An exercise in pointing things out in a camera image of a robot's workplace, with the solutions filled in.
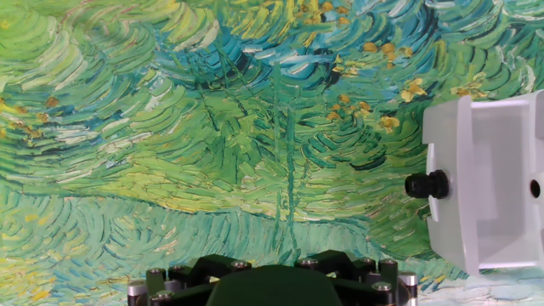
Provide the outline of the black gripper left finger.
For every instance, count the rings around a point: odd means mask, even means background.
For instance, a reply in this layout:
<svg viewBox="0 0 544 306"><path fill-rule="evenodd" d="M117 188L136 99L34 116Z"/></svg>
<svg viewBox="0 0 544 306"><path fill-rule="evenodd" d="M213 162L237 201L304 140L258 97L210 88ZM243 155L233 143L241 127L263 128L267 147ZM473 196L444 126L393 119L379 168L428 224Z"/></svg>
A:
<svg viewBox="0 0 544 306"><path fill-rule="evenodd" d="M127 284L127 306L209 305L216 283L224 276L252 268L246 260L212 254L195 264L151 268L145 278Z"/></svg>

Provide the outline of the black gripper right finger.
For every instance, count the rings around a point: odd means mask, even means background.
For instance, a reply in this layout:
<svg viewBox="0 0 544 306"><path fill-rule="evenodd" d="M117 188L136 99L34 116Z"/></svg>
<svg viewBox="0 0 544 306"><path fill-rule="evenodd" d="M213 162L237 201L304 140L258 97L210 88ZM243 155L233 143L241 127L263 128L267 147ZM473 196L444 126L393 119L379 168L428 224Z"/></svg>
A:
<svg viewBox="0 0 544 306"><path fill-rule="evenodd" d="M298 259L294 266L315 272L338 305L417 306L417 274L399 269L391 258L351 259L328 250Z"/></svg>

